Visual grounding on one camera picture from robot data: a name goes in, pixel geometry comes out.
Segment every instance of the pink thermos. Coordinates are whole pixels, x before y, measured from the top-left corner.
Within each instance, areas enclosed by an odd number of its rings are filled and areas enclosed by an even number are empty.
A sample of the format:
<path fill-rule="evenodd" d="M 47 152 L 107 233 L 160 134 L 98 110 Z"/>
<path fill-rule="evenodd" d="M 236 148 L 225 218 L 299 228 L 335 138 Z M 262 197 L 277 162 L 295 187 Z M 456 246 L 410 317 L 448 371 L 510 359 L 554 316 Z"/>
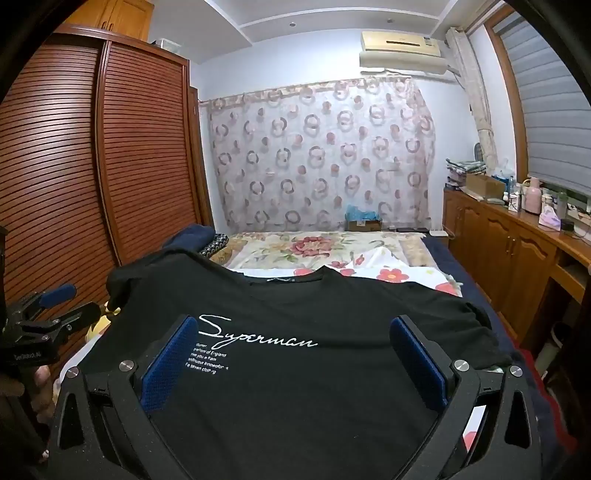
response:
<path fill-rule="evenodd" d="M 530 187 L 525 194 L 525 211 L 539 215 L 542 211 L 542 191 L 540 190 L 540 179 L 532 177 Z"/>

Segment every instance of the wooden countertop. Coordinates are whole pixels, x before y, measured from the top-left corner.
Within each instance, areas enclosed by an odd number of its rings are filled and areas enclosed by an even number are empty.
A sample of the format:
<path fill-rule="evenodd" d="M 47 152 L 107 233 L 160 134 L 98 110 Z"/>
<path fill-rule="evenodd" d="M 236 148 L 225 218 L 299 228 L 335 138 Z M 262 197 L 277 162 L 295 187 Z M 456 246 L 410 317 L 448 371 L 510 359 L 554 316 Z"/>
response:
<path fill-rule="evenodd" d="M 464 195 L 477 202 L 469 195 L 463 192 L 456 192 L 459 195 Z M 538 216 L 527 213 L 525 210 L 520 210 L 518 213 L 510 212 L 507 207 L 501 205 L 495 205 L 492 203 L 479 202 L 482 206 L 496 212 L 500 215 L 506 215 L 515 219 L 523 227 L 528 230 L 537 233 L 538 235 L 547 238 L 550 242 L 560 248 L 562 251 L 567 252 L 571 257 L 576 258 L 585 267 L 591 266 L 591 245 L 585 243 L 580 238 L 574 238 L 570 235 L 566 235 L 562 232 L 557 232 L 550 228 L 540 226 L 538 224 Z"/>

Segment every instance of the navy blue blanket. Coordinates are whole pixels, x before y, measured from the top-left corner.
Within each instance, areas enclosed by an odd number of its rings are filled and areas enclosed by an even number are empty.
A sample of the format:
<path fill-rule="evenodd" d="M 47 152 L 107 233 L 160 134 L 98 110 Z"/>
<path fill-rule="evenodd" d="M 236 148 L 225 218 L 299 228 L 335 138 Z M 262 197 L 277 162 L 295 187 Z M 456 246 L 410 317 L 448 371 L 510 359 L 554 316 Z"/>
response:
<path fill-rule="evenodd" d="M 210 226 L 192 223 L 166 240 L 162 248 L 184 248 L 191 252 L 200 252 L 211 243 L 215 235 L 216 231 Z"/>
<path fill-rule="evenodd" d="M 524 372 L 527 383 L 530 386 L 532 402 L 534 404 L 535 416 L 538 418 L 538 432 L 540 434 L 542 450 L 542 472 L 543 478 L 550 478 L 559 464 L 564 461 L 566 451 L 559 442 L 554 428 L 554 416 L 550 403 L 544 398 L 537 388 L 534 375 L 527 367 L 521 352 L 515 349 L 513 342 L 507 334 L 501 319 L 486 301 L 471 276 L 454 258 L 451 252 L 443 245 L 441 240 L 427 236 L 423 243 L 431 252 L 433 260 L 442 272 L 452 275 L 459 283 L 462 283 L 462 296 L 467 301 L 483 309 L 491 320 L 492 330 L 499 340 L 499 347 L 508 353 L 513 359 L 514 365 L 518 365 Z"/>

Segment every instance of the cardboard box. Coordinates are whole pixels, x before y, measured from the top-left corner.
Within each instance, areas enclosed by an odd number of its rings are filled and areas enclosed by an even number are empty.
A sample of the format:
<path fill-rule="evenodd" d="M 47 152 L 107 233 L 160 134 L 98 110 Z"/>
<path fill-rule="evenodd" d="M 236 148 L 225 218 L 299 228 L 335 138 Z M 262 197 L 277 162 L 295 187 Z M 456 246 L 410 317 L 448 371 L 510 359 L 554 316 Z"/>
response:
<path fill-rule="evenodd" d="M 506 185 L 487 175 L 466 175 L 466 188 L 485 199 L 503 199 Z"/>
<path fill-rule="evenodd" d="M 381 229 L 381 220 L 352 220 L 347 222 L 348 232 L 379 232 Z"/>

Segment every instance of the beige curtain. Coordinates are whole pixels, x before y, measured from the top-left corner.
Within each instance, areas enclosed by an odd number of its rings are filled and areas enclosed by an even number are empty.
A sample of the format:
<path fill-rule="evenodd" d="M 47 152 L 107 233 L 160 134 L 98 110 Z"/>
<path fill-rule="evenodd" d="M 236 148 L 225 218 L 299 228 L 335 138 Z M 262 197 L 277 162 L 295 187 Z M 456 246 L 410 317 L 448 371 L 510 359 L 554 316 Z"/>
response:
<path fill-rule="evenodd" d="M 233 232 L 340 230 L 350 205 L 379 212 L 385 226 L 430 224 L 435 128 L 412 78 L 216 99 L 209 121 Z"/>
<path fill-rule="evenodd" d="M 461 77 L 458 78 L 458 81 L 468 94 L 486 163 L 486 172 L 491 175 L 498 166 L 498 159 L 496 156 L 495 136 L 491 126 L 491 111 L 482 80 L 482 73 L 472 45 L 470 45 L 464 32 L 450 28 L 447 31 L 446 40 L 452 50 L 457 69 L 460 71 Z"/>

